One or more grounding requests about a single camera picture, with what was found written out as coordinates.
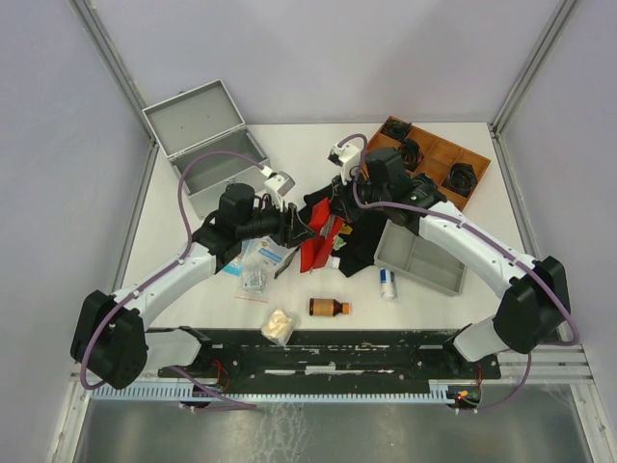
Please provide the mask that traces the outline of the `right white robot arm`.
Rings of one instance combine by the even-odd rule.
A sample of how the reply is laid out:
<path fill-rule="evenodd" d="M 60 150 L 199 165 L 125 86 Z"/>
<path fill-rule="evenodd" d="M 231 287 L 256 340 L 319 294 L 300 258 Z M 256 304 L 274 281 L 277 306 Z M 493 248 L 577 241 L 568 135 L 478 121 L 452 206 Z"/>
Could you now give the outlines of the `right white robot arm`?
<path fill-rule="evenodd" d="M 355 223 L 368 211 L 381 212 L 459 260 L 499 297 L 494 315 L 462 328 L 443 352 L 450 375 L 464 377 L 477 361 L 505 350 L 528 354 L 562 323 L 574 322 L 559 260 L 518 252 L 481 230 L 433 179 L 410 174 L 397 150 L 366 152 L 340 142 L 328 158 L 339 168 L 332 181 L 336 216 Z"/>

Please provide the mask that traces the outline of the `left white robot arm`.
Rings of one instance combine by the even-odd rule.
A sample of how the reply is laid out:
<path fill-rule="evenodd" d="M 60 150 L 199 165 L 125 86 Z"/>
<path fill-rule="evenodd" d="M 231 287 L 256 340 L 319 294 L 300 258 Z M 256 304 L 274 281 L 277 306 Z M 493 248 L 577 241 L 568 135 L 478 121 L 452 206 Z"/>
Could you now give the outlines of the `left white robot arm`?
<path fill-rule="evenodd" d="M 274 204 L 253 187 L 237 183 L 219 199 L 217 210 L 202 225 L 189 231 L 188 242 L 167 263 L 139 283 L 112 294 L 95 290 L 83 302 L 70 347 L 80 364 L 80 382 L 94 390 L 98 385 L 121 390 L 143 372 L 183 367 L 202 376 L 213 365 L 205 339 L 188 327 L 152 330 L 152 322 L 180 296 L 222 271 L 247 240 L 270 237 L 285 248 L 296 248 L 314 238 L 295 204 Z"/>

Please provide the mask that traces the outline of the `black handled scissors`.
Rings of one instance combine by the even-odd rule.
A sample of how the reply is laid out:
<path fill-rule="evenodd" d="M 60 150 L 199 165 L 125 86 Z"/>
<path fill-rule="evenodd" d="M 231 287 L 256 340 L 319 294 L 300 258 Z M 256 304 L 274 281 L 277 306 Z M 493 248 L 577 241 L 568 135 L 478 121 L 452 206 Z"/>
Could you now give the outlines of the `black handled scissors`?
<path fill-rule="evenodd" d="M 285 260 L 282 262 L 282 264 L 275 270 L 275 273 L 274 273 L 274 279 L 275 280 L 277 280 L 277 278 L 290 266 L 292 261 L 295 259 L 296 254 L 297 254 L 297 250 L 294 250 L 293 252 L 291 252 L 285 258 Z"/>

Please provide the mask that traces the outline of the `grey plastic divided tray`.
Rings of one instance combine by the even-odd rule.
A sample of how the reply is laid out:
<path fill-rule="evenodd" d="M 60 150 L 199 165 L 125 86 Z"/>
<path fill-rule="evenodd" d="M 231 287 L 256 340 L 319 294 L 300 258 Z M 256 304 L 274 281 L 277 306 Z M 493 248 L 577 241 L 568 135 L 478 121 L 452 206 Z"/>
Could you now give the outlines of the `grey plastic divided tray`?
<path fill-rule="evenodd" d="M 447 251 L 391 221 L 385 224 L 374 263 L 447 296 L 462 292 L 467 275 L 465 265 Z"/>

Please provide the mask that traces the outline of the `brown medicine bottle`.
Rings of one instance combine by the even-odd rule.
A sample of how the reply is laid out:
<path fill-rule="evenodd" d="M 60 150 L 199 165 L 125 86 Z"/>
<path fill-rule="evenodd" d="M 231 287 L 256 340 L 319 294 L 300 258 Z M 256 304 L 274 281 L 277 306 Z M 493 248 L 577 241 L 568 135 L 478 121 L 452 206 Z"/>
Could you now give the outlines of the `brown medicine bottle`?
<path fill-rule="evenodd" d="M 308 313 L 310 316 L 334 317 L 339 314 L 348 315 L 351 312 L 349 303 L 340 303 L 335 299 L 310 298 Z"/>

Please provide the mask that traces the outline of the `green small sachet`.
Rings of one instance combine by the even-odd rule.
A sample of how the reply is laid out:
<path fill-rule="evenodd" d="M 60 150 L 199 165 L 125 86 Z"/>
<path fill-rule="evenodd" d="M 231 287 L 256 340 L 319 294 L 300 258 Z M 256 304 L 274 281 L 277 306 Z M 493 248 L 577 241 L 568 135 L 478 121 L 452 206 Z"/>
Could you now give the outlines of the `green small sachet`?
<path fill-rule="evenodd" d="M 339 249 L 341 249 L 342 247 L 344 247 L 346 244 L 347 244 L 346 237 L 345 237 L 345 236 L 338 235 L 338 236 L 335 238 L 334 245 L 333 245 L 333 249 L 334 249 L 335 251 L 338 251 Z"/>

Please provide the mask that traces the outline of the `grey metal first aid box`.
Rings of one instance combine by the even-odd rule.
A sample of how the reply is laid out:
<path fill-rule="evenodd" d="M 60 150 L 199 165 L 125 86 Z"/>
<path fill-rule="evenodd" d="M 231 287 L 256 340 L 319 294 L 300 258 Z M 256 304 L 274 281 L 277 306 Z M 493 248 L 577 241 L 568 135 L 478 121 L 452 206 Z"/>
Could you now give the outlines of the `grey metal first aid box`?
<path fill-rule="evenodd" d="M 177 175 L 186 175 L 184 192 L 200 219 L 218 207 L 231 183 L 263 189 L 257 165 L 270 159 L 247 128 L 221 80 L 151 105 L 145 119 Z"/>

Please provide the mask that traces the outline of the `light blue mask packet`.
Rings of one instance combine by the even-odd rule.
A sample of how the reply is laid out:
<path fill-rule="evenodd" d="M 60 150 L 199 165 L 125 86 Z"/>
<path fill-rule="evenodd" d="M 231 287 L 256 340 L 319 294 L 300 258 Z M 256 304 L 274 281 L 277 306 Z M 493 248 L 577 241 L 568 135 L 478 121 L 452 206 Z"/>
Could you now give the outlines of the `light blue mask packet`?
<path fill-rule="evenodd" d="M 242 243 L 239 255 L 236 256 L 230 263 L 228 263 L 223 268 L 223 271 L 229 275 L 238 277 L 242 273 L 245 257 L 252 250 L 253 247 L 254 242 L 252 240 L 244 241 Z"/>

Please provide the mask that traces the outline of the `clear bottle green label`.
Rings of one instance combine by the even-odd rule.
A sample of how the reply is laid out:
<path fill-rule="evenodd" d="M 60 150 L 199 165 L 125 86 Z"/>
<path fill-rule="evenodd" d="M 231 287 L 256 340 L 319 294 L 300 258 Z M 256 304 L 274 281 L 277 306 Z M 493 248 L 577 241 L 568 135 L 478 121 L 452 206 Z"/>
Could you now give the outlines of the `clear bottle green label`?
<path fill-rule="evenodd" d="M 339 257 L 329 256 L 326 261 L 325 267 L 330 268 L 330 269 L 338 269 L 339 265 L 340 265 Z"/>

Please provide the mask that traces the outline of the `dark rolled item compartment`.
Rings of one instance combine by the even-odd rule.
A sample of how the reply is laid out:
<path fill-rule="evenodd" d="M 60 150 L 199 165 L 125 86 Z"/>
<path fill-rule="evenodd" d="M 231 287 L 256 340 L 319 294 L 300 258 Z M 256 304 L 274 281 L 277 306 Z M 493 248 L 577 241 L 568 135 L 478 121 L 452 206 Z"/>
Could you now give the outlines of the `dark rolled item compartment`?
<path fill-rule="evenodd" d="M 408 171 L 414 171 L 423 160 L 420 145 L 413 139 L 405 139 L 398 147 L 398 152 Z"/>
<path fill-rule="evenodd" d="M 402 142 L 411 132 L 412 127 L 413 125 L 411 123 L 389 118 L 384 122 L 381 133 L 392 140 Z"/>

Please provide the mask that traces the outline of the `blue white gauze packet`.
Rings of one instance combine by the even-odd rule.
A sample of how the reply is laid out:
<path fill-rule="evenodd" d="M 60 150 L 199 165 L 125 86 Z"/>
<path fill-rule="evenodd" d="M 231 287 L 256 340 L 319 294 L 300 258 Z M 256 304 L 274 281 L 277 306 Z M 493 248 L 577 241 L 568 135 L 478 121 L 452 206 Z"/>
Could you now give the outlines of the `blue white gauze packet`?
<path fill-rule="evenodd" d="M 247 256 L 249 265 L 257 265 L 274 272 L 292 254 L 292 249 L 278 245 L 270 237 L 255 239 Z"/>

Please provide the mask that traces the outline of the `red first aid kit pouch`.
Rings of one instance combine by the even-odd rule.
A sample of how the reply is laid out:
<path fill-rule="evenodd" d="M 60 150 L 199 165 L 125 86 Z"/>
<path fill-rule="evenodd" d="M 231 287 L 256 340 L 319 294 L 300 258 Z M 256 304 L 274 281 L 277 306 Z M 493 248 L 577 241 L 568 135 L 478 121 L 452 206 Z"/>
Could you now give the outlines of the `red first aid kit pouch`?
<path fill-rule="evenodd" d="M 317 233 L 300 247 L 300 272 L 304 274 L 326 268 L 326 261 L 332 255 L 334 241 L 341 231 L 343 220 L 331 214 L 329 199 L 305 206 L 301 210 L 301 218 Z"/>

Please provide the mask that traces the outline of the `beige gauze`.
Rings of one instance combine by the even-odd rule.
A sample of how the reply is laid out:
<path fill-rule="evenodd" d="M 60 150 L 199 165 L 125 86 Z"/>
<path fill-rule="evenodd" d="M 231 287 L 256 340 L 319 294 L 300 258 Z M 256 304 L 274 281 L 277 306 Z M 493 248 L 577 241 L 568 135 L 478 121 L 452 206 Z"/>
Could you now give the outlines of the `beige gauze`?
<path fill-rule="evenodd" d="M 278 346 L 286 346 L 291 338 L 296 320 L 281 309 L 274 310 L 264 325 L 261 335 Z"/>

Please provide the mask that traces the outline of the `small zip bag of packets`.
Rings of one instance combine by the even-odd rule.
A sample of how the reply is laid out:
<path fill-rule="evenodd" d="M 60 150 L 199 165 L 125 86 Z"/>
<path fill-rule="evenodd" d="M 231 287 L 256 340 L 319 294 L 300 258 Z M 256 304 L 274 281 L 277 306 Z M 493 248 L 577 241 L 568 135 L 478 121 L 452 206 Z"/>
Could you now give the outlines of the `small zip bag of packets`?
<path fill-rule="evenodd" d="M 269 301 L 269 273 L 261 265 L 244 265 L 235 297 L 258 303 Z"/>

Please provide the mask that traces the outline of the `dark rolled item top compartment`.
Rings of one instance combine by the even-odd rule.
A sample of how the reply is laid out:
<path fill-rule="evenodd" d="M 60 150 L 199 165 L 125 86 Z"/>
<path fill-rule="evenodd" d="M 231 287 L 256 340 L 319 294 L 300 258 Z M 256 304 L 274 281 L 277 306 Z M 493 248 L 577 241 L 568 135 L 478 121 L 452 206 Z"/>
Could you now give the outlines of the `dark rolled item top compartment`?
<path fill-rule="evenodd" d="M 411 123 L 389 118 L 384 122 L 381 133 L 392 140 L 402 142 L 411 132 L 412 127 L 413 125 Z"/>

